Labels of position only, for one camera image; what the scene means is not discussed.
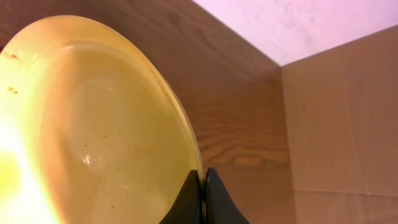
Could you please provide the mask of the brown cardboard box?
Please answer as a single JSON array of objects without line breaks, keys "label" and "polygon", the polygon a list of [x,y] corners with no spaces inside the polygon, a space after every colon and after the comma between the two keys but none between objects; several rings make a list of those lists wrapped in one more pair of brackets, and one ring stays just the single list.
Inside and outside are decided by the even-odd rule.
[{"label": "brown cardboard box", "polygon": [[298,223],[397,222],[397,27],[282,67]]}]

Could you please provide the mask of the yellow plate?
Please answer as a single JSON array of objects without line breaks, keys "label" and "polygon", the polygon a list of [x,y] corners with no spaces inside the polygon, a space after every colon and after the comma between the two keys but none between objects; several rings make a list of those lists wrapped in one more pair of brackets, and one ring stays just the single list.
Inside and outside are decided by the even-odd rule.
[{"label": "yellow plate", "polygon": [[197,140],[175,93],[112,28],[53,16],[1,52],[1,222],[158,223]]}]

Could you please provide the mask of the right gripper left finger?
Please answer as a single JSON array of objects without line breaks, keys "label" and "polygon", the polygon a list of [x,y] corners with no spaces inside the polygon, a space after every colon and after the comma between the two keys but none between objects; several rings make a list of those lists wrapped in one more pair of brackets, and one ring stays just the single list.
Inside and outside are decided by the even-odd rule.
[{"label": "right gripper left finger", "polygon": [[197,170],[191,170],[160,224],[202,224],[203,222],[200,180]]}]

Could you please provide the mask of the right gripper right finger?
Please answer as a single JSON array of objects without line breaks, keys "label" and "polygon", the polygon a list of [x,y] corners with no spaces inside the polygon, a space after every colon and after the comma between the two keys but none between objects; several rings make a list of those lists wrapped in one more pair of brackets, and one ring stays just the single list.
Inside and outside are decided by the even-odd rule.
[{"label": "right gripper right finger", "polygon": [[234,204],[216,169],[208,168],[205,180],[207,224],[249,224]]}]

